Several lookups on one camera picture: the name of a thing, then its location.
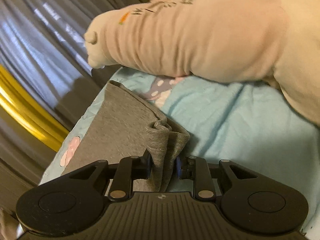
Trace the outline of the grey curtain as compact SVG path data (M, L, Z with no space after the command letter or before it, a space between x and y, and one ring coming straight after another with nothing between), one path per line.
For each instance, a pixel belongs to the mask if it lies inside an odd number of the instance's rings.
M1 77L21 86L66 133L113 70L92 74L83 35L98 14L140 0L1 0Z

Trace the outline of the beige plush toy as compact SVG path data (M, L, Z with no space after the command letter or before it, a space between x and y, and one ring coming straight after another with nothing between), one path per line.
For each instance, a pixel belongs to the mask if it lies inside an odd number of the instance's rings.
M319 0L151 0L98 15L84 40L92 68L265 80L319 124Z

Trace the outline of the grey pants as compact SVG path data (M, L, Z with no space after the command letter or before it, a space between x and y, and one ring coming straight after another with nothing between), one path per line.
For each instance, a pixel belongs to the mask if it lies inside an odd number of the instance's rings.
M119 163L130 156L152 156L151 176L136 191L165 192L175 159L189 141L186 129L124 85L110 81L99 111L66 166L67 174L97 160Z

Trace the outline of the yellow curtain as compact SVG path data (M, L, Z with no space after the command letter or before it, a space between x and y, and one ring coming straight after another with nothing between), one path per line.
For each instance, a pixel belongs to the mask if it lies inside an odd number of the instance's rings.
M31 135L56 152L69 133L3 66L1 107Z

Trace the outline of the light blue patterned bedsheet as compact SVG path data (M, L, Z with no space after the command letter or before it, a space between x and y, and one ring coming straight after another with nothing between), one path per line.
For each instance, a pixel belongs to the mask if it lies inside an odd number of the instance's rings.
M302 231L319 239L319 128L301 118L265 83L181 81L121 68L113 81L146 99L167 86L157 106L190 134L187 155L232 160L300 191L309 204Z

